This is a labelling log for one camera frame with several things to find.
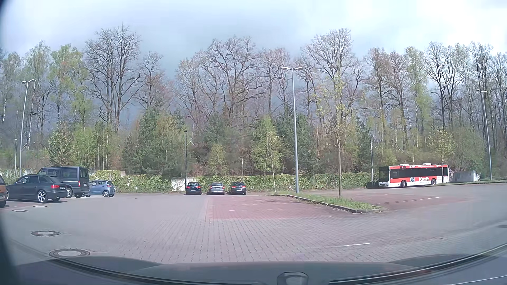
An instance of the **black van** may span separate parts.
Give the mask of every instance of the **black van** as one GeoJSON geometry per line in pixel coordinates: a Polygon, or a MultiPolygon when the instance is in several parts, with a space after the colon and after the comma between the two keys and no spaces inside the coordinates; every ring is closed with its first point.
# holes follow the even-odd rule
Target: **black van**
{"type": "Polygon", "coordinates": [[[81,198],[90,192],[88,169],[79,166],[58,166],[41,168],[37,174],[58,176],[67,185],[67,196],[81,198]]]}

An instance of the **white and red bus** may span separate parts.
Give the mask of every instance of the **white and red bus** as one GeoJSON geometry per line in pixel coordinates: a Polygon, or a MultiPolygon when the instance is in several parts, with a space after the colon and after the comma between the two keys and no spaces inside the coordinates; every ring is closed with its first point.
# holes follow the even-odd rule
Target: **white and red bus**
{"type": "Polygon", "coordinates": [[[406,187],[417,185],[435,185],[449,182],[449,167],[441,164],[423,163],[409,165],[408,163],[379,167],[380,187],[406,187]]]}

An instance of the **gray paving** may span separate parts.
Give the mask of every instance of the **gray paving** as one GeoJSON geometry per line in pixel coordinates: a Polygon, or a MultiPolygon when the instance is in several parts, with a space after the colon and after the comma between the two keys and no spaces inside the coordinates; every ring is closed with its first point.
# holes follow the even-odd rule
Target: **gray paving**
{"type": "Polygon", "coordinates": [[[393,261],[505,243],[507,229],[498,225],[507,224],[506,190],[501,184],[344,192],[370,202],[399,200],[368,215],[286,197],[117,194],[41,208],[9,201],[0,217],[18,264],[63,248],[160,263],[393,261]]]}

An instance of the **lamp post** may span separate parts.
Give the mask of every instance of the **lamp post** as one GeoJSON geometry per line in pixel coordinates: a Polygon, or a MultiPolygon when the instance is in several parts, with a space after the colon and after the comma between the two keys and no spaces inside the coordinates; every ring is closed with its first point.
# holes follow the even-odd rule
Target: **lamp post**
{"type": "Polygon", "coordinates": [[[18,139],[14,139],[14,172],[16,172],[16,160],[18,160],[18,139]]]}
{"type": "Polygon", "coordinates": [[[482,110],[484,111],[484,123],[486,124],[486,137],[488,139],[488,155],[489,155],[489,180],[493,180],[493,171],[491,168],[491,147],[489,145],[489,128],[488,128],[488,117],[486,117],[486,104],[484,101],[486,101],[486,96],[482,96],[483,93],[486,93],[486,90],[480,90],[477,89],[476,92],[478,92],[481,96],[482,101],[482,110]]]}
{"type": "Polygon", "coordinates": [[[373,131],[370,131],[370,153],[372,155],[372,182],[373,182],[373,140],[372,140],[372,136],[373,136],[373,131]]]}
{"type": "Polygon", "coordinates": [[[187,186],[187,131],[185,130],[185,187],[187,186]]]}
{"type": "Polygon", "coordinates": [[[302,67],[289,68],[287,66],[282,66],[280,69],[290,70],[292,73],[292,103],[293,103],[293,113],[294,113],[294,164],[296,168],[296,193],[299,193],[299,172],[298,172],[298,132],[296,126],[296,91],[294,89],[294,71],[302,70],[302,67]]]}
{"type": "Polygon", "coordinates": [[[23,126],[25,124],[25,108],[26,108],[26,96],[28,95],[28,84],[30,82],[35,82],[35,79],[31,79],[30,81],[21,81],[22,84],[26,85],[25,91],[25,103],[23,104],[23,116],[21,117],[21,134],[19,135],[19,177],[22,176],[21,173],[21,152],[23,151],[23,126]]]}

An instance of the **orange car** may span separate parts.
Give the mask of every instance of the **orange car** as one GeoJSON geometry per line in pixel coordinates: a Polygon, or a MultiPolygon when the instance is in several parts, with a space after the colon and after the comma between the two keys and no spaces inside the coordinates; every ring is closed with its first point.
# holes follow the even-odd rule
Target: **orange car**
{"type": "Polygon", "coordinates": [[[4,178],[0,175],[0,208],[5,207],[8,197],[9,194],[7,194],[7,189],[5,188],[4,178]]]}

